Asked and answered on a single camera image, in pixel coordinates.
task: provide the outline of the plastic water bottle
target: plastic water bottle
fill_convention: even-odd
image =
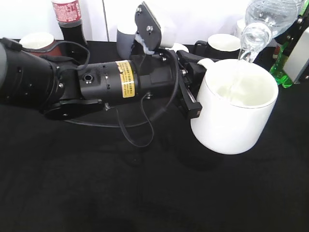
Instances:
[[[252,0],[245,15],[239,60],[253,62],[272,38],[285,32],[296,20],[302,0]]]
[[[78,0],[52,0],[56,18],[64,40],[76,42],[87,47],[82,27],[82,14]],[[85,51],[75,45],[66,45],[66,55],[79,62],[86,57]]]

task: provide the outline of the screw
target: screw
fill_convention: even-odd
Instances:
[[[110,105],[108,103],[105,103],[105,110],[108,111],[110,109],[111,109]]]
[[[187,73],[188,73],[188,71],[187,71],[187,70],[185,70],[185,69],[183,69],[183,70],[182,70],[182,75],[183,75],[183,76],[186,76],[186,75],[187,75]]]
[[[149,33],[153,32],[154,27],[153,26],[147,26],[146,31],[148,31]]]
[[[151,96],[152,96],[152,94],[151,94],[150,92],[148,92],[148,93],[147,93],[147,96],[146,96],[146,99],[149,100],[149,99],[151,98]]]
[[[297,20],[297,24],[301,24],[303,22],[303,18],[298,18],[298,20]]]

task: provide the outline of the white cup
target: white cup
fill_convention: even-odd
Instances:
[[[234,35],[238,38],[241,38],[242,32],[245,29],[245,27],[246,27],[245,20],[244,19],[238,20],[237,23],[236,23]]]
[[[214,63],[206,58],[198,64],[207,71],[197,96],[203,109],[198,118],[191,120],[195,137],[210,150],[222,154],[249,150],[275,105],[278,96],[275,79],[260,66],[236,59]],[[229,97],[232,83],[235,85]]]

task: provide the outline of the red bottle label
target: red bottle label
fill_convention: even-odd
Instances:
[[[53,3],[56,18],[62,23],[78,22],[82,18],[81,8],[78,0],[71,3]]]

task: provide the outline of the mug handle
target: mug handle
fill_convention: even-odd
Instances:
[[[197,64],[202,65],[205,69],[210,69],[211,66],[214,65],[214,61],[209,58],[205,58],[201,59]]]

